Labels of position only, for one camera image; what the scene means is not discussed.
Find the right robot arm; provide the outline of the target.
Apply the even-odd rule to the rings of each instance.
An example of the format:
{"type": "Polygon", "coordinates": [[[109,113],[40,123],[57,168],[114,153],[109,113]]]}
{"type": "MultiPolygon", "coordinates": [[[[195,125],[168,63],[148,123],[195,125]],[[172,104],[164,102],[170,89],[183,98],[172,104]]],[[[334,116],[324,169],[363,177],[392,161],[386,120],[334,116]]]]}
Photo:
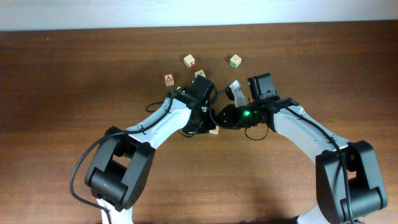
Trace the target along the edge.
{"type": "Polygon", "coordinates": [[[233,101],[215,117],[226,129],[260,123],[294,143],[314,164],[316,204],[292,223],[359,223],[387,207],[387,194],[376,153],[365,140],[353,142],[315,121],[292,98],[281,98],[270,73],[248,78],[252,101],[238,81],[224,93],[233,101]]]}

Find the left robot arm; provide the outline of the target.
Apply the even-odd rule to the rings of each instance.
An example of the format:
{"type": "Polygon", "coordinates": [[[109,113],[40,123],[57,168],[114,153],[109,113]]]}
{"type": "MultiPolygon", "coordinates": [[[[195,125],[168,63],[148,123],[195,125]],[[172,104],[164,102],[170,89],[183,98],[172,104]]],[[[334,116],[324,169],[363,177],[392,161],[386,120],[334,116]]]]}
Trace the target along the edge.
{"type": "Polygon", "coordinates": [[[211,126],[203,108],[211,103],[215,85],[198,76],[189,88],[167,94],[161,106],[140,123],[125,130],[115,126],[94,143],[96,153],[85,175],[85,184],[98,199],[103,223],[131,223],[131,211],[141,196],[156,149],[173,133],[188,138],[206,133],[211,126]]]}

